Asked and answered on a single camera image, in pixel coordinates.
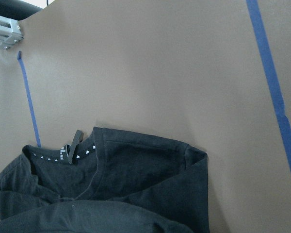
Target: blue tape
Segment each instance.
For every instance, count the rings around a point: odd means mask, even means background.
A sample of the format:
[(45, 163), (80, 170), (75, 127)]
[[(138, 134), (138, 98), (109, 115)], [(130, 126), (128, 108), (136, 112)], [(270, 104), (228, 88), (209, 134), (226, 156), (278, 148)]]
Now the blue tape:
[(285, 114), (285, 103), (281, 94), (271, 50), (268, 44), (257, 0), (246, 1), (254, 33), (256, 35), (256, 40), (263, 63), (265, 76), (271, 93), (273, 106), (281, 133), (281, 138), (285, 147), (287, 160), (291, 171), (291, 127), (289, 120)]
[(30, 113), (31, 113), (32, 124), (33, 124), (33, 128), (34, 128), (35, 139), (37, 141), (38, 147), (41, 147), (39, 131), (38, 131), (38, 127), (37, 127), (37, 122), (35, 120), (32, 100), (31, 100), (31, 96), (30, 96), (30, 90), (29, 90), (29, 85), (28, 85), (27, 74), (26, 74), (26, 70), (25, 70), (25, 66), (24, 66), (23, 60), (21, 59), (21, 51), (18, 51), (17, 59), (18, 59), (18, 62), (19, 62), (19, 65), (21, 67), (21, 71), (22, 71), (23, 77), (24, 77), (24, 83), (25, 83), (25, 88), (26, 88), (26, 93), (27, 93), (29, 109), (30, 109)]

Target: t-shirt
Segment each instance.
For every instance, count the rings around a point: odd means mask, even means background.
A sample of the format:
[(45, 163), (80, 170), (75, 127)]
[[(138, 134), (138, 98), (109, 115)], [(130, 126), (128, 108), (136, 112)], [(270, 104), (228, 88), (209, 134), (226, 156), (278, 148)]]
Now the t-shirt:
[(154, 212), (117, 201), (74, 200), (0, 221), (0, 233), (193, 233)]
[(126, 202), (209, 232), (207, 154), (184, 142), (94, 127), (65, 164), (68, 147), (26, 145), (0, 174), (0, 219), (53, 203)]

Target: metal frame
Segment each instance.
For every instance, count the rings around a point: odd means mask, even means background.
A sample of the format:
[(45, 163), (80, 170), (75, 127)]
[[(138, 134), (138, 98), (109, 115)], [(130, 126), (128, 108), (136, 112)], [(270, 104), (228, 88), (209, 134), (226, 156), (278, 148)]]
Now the metal frame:
[(8, 50), (24, 37), (18, 21), (0, 16), (0, 50)]

